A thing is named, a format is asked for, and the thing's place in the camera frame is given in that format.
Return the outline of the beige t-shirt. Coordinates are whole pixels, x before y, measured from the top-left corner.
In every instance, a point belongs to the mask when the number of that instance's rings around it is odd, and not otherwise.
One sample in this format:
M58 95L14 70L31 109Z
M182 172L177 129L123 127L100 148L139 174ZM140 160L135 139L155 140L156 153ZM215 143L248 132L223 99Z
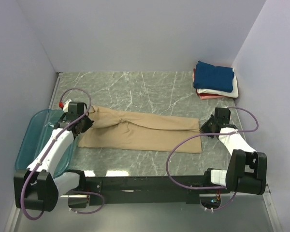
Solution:
M170 152L200 133L199 119L118 111L93 106L91 128L81 135L79 148L113 148Z

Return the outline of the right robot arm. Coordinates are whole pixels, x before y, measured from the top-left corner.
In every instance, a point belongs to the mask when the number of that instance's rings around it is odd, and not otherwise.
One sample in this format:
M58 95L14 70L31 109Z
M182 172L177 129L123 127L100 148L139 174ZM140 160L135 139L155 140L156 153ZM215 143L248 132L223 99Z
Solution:
M202 133L217 137L231 155L226 170L207 170L210 183L230 191L262 195L266 188L267 156L253 149L230 120L229 108L216 107L214 114L201 126Z

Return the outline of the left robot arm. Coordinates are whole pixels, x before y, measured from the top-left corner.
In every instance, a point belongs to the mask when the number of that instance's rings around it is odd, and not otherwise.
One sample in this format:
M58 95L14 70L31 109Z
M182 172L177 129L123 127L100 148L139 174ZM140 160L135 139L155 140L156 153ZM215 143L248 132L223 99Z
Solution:
M66 170L58 177L55 170L66 150L79 134L85 133L93 120L84 102L67 103L67 111L54 125L52 134L38 155L25 169L14 174L15 205L19 209L52 211L60 196L86 188L85 173Z

